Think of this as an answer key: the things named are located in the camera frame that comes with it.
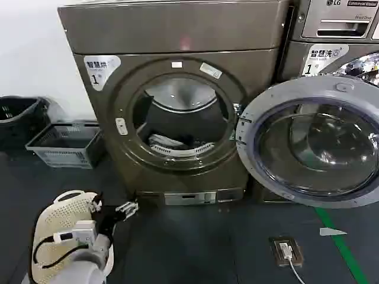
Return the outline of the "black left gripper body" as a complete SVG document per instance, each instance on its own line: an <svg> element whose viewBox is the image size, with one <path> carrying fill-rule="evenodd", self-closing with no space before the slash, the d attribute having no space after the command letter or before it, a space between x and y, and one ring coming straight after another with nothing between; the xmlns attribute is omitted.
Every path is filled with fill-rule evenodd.
<svg viewBox="0 0 379 284"><path fill-rule="evenodd" d="M112 237L115 226L118 222L124 221L126 213L117 211L115 206L104 205L99 211L94 212L94 221L96 222L99 234Z"/></svg>

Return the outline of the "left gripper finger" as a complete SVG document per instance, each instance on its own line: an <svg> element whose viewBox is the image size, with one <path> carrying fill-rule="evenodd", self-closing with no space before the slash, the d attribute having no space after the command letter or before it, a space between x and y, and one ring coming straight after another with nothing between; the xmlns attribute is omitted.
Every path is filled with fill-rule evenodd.
<svg viewBox="0 0 379 284"><path fill-rule="evenodd" d="M118 207L116 207L116 220L125 221L132 217L139 210L139 204L137 201L128 201Z"/></svg>
<svg viewBox="0 0 379 284"><path fill-rule="evenodd" d="M103 192L100 192L94 196L94 198L91 201L91 212L100 212L102 208L102 202L103 202Z"/></svg>

